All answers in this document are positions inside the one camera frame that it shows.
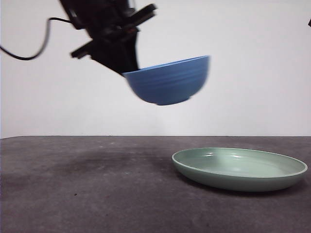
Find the white wall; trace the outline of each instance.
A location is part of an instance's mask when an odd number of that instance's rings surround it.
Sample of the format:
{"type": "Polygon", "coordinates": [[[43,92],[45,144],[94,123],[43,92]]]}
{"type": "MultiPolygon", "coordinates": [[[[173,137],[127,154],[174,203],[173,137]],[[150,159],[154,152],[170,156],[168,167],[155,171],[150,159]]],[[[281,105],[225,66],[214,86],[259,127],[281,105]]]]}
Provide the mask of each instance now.
{"type": "MultiPolygon", "coordinates": [[[[137,0],[158,6],[140,26],[141,67],[210,54],[209,81],[184,103],[156,106],[126,80],[69,53],[89,41],[53,22],[34,61],[1,54],[1,137],[18,135],[311,136],[309,0],[137,0]]],[[[57,0],[2,0],[1,44],[32,55],[57,0]]]]}

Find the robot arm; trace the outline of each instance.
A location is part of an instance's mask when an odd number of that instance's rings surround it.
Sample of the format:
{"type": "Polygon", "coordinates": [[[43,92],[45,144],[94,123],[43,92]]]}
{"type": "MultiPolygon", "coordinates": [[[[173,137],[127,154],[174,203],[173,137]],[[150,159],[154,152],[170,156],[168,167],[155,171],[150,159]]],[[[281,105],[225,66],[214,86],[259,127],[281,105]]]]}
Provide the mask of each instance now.
{"type": "Polygon", "coordinates": [[[138,70],[136,59],[137,26],[153,17],[156,7],[139,11],[128,0],[60,0],[76,29],[86,29],[90,42],[72,52],[72,57],[91,58],[122,74],[138,70]]]}

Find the tabletop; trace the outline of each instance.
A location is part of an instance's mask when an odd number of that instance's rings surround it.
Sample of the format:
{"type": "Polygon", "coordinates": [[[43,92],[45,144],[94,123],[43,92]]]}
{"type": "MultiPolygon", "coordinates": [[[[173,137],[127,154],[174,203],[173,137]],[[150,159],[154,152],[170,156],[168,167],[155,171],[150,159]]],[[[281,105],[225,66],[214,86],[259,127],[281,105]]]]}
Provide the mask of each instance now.
{"type": "Polygon", "coordinates": [[[310,171],[279,191],[198,184],[173,166],[190,148],[280,153],[311,164],[311,137],[25,136],[1,140],[2,233],[307,233],[310,171]]]}

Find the green plate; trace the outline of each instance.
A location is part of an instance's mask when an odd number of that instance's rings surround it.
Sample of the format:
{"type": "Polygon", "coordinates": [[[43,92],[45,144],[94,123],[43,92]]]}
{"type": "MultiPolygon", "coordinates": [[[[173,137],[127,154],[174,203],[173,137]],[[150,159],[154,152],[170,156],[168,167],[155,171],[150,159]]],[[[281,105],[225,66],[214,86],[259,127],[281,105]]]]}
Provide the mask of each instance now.
{"type": "Polygon", "coordinates": [[[182,150],[172,160],[178,171],[196,182],[247,192],[290,187],[308,169],[302,161],[285,155],[234,148],[182,150]]]}

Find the bowl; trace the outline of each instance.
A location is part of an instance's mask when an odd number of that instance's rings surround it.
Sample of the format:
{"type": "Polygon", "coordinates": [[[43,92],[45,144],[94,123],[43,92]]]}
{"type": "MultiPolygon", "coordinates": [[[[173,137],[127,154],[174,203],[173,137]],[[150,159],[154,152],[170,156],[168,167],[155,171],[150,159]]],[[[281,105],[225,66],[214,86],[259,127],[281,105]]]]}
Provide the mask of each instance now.
{"type": "Polygon", "coordinates": [[[197,93],[207,79],[209,56],[201,56],[126,72],[135,94],[157,105],[188,100],[197,93]]]}
{"type": "Polygon", "coordinates": [[[308,166],[295,158],[259,150],[197,148],[172,156],[186,177],[216,188],[264,192],[299,182],[308,166]]]}

